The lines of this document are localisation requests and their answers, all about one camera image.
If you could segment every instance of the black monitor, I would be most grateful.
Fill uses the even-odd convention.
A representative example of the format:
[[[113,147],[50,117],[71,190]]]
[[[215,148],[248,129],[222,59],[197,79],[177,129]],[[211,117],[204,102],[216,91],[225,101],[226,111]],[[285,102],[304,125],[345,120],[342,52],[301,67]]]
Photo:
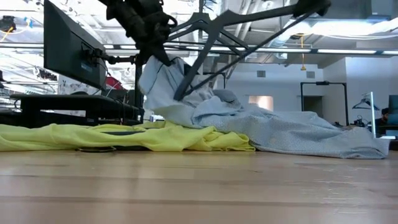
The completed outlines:
[[[398,95],[390,95],[388,107],[388,124],[398,125]]]
[[[44,1],[44,67],[95,88],[106,88],[105,63],[84,50],[103,52],[103,44],[49,0]]]

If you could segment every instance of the fluorescent light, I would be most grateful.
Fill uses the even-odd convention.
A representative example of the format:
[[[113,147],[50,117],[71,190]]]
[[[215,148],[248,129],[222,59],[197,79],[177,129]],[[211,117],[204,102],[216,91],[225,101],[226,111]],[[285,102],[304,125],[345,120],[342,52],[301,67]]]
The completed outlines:
[[[398,55],[398,50],[385,50],[383,51],[384,55]]]
[[[105,44],[104,47],[106,49],[113,49],[113,45],[111,45],[111,44]]]
[[[43,47],[44,47],[44,44],[16,44],[16,43],[0,43],[0,47],[43,48]]]
[[[271,53],[309,53],[311,49],[288,49],[288,48],[260,48],[256,52]]]
[[[121,45],[120,48],[121,48],[121,49],[136,50],[136,46],[135,46],[135,45]]]
[[[319,49],[318,53],[328,54],[375,54],[375,50],[337,50],[337,49]]]

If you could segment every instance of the ceiling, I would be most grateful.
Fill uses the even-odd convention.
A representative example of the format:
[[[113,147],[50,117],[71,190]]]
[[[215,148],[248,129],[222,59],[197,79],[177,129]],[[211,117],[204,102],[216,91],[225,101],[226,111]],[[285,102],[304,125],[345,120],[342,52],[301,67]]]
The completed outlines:
[[[328,19],[361,19],[362,13],[360,5],[366,0],[332,0],[332,7],[327,15]],[[393,16],[396,15],[396,0],[391,1]],[[134,44],[132,39],[125,36],[125,31],[116,20],[106,20],[106,8],[97,0],[52,0],[60,9],[63,9],[72,19],[84,27],[94,38],[103,44]],[[242,0],[206,0],[204,11],[214,18],[222,11],[230,9],[239,14],[264,11],[281,7],[283,5],[294,4],[297,0],[252,0],[247,3]],[[193,12],[197,12],[199,0],[167,0],[165,1],[164,11],[177,18],[179,23],[187,21]],[[43,42],[43,7],[42,0],[0,0],[0,16],[15,16],[17,30],[15,34],[7,35],[3,42],[13,43],[42,43]],[[25,18],[31,19],[28,24]],[[243,39],[248,44],[258,44],[264,39],[270,37],[273,33],[285,26],[290,17],[281,17],[256,21],[250,25],[250,29]],[[225,27],[232,33],[236,33],[237,26]],[[396,30],[390,30],[388,35],[391,38],[377,40],[363,39],[338,39],[336,37],[327,37],[324,35],[311,34],[301,39],[289,39],[284,47],[294,48],[319,48],[319,49],[393,49],[398,45],[398,39],[395,37]],[[179,40],[194,41],[197,36],[190,34]],[[47,82],[38,77],[37,68],[43,67],[43,55],[40,49],[4,49],[0,48],[0,69],[4,72],[4,79],[12,82],[37,82],[36,84],[13,85],[12,89],[21,92],[32,92],[38,94],[55,93],[57,85],[54,83],[50,88],[41,83]],[[113,51],[115,55],[133,54],[132,51]],[[181,57],[194,57],[195,54],[189,52],[179,52]],[[281,59],[274,54],[254,54],[255,57],[248,58],[247,63],[282,63],[286,66],[294,63],[302,63],[301,54],[288,54],[287,58]],[[306,55],[305,63],[325,66],[343,56],[330,55]],[[228,61],[228,57],[222,57],[219,62]],[[209,69],[209,64],[205,64],[205,69]],[[114,78],[121,80],[124,86],[130,88],[134,84],[134,66],[126,63],[108,65],[109,71]]]

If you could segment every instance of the table surface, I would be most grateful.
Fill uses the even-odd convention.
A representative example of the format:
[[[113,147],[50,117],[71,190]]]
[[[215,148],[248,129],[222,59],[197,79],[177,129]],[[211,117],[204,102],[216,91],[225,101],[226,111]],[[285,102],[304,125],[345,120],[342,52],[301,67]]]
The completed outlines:
[[[3,152],[0,223],[397,223],[398,153]]]

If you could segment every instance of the yellow shirt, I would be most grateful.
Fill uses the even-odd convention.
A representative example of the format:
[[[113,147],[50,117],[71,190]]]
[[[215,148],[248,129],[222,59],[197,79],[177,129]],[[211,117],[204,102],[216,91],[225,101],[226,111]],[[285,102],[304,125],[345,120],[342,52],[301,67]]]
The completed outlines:
[[[103,132],[144,131],[116,136]],[[214,127],[190,129],[168,121],[144,123],[138,126],[104,124],[95,127],[72,124],[51,124],[28,129],[0,124],[0,151],[38,151],[78,149],[81,147],[144,146],[157,152],[254,151],[243,134],[220,133]]]

